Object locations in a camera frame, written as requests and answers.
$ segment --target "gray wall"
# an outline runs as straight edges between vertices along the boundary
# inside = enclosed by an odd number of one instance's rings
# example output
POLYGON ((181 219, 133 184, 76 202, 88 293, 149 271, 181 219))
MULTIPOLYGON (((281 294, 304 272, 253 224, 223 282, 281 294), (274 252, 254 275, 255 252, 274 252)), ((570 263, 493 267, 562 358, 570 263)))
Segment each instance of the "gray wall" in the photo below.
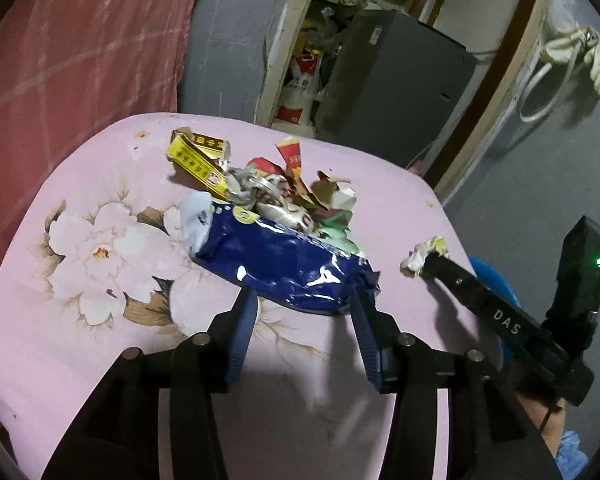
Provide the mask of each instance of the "gray wall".
POLYGON ((285 0, 197 0, 178 110, 253 122, 285 0))
MULTIPOLYGON (((591 4, 575 3, 580 25, 600 32, 591 4)), ((547 101, 561 75, 536 89, 530 110, 547 101)), ((583 214, 600 223, 600 100, 595 97, 583 70, 545 120, 524 125, 514 115, 446 208, 467 253, 496 267, 538 320, 554 296, 564 235, 583 214)), ((596 381, 583 405, 568 409, 567 428, 579 432, 582 449, 591 455, 600 444, 600 325, 586 361, 596 381)))

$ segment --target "crumpled paper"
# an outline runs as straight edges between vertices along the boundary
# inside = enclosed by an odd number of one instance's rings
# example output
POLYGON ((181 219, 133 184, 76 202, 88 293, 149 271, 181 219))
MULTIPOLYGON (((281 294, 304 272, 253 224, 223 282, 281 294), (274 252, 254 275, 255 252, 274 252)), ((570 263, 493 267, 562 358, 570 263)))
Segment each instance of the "crumpled paper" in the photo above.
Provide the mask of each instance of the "crumpled paper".
POLYGON ((414 250, 409 252, 409 257, 400 263, 400 272, 408 278, 421 275, 424 260, 431 253, 438 253, 445 258, 449 257, 449 251, 446 250, 445 239, 442 236, 434 236, 416 245, 414 250))
POLYGON ((351 211, 358 197, 350 187, 340 187, 340 183, 351 184, 348 178, 333 178, 318 171, 318 180, 311 184, 311 191, 325 209, 351 211))

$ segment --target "blue chair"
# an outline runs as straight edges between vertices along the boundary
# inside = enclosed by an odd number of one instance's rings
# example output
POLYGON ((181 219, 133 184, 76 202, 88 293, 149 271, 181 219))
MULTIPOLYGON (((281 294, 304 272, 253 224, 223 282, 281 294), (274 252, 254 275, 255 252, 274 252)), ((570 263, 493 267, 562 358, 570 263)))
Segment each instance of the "blue chair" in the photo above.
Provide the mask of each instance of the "blue chair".
MULTIPOLYGON (((522 309, 522 305, 520 305, 520 300, 518 300, 516 293, 509 283, 507 283, 507 280, 505 280, 497 270, 478 258, 469 258, 469 263, 471 263, 471 266, 474 268, 475 277, 478 278, 484 286, 489 287, 503 300, 507 301, 507 303, 522 309)), ((504 344, 502 339, 500 340, 500 347, 502 348, 502 362, 508 363, 513 359, 513 352, 504 344)))

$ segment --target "trash pile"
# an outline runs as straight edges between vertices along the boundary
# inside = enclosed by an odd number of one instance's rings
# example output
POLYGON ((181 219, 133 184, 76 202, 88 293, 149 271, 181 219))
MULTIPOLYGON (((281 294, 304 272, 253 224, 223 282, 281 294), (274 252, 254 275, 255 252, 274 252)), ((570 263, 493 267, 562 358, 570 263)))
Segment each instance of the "trash pile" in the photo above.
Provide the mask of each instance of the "trash pile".
POLYGON ((286 168, 266 158, 229 165, 222 139, 178 128, 167 158, 205 191, 180 205, 184 247, 211 272, 264 298, 315 314, 349 309, 354 288, 378 293, 373 272, 349 231, 356 194, 348 179, 318 172, 306 186, 297 139, 276 144, 286 168))
POLYGON ((319 171, 318 180, 307 187, 300 177, 299 141, 285 139, 277 142, 276 147, 285 161, 285 169, 263 157, 250 160, 246 168, 232 168, 228 142, 184 127, 172 133, 167 158, 200 181, 216 198, 348 253, 364 256, 349 230, 356 193, 350 187, 341 187, 351 181, 319 171))

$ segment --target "yellow wrapper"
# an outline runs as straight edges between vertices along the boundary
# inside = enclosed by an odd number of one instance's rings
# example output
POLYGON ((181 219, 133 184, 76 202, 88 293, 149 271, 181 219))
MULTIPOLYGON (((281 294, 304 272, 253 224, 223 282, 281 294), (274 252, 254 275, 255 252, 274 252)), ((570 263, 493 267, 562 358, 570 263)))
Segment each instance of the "yellow wrapper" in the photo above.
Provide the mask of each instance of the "yellow wrapper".
POLYGON ((183 126, 174 131, 184 136, 189 144, 199 148, 201 152, 208 155, 209 158, 220 158, 224 149, 224 140, 209 137, 207 135, 192 132, 188 126, 183 126))
POLYGON ((178 130, 173 132, 166 155, 168 160, 187 171, 211 193, 226 198, 227 186, 222 170, 199 147, 191 144, 186 134, 178 130))

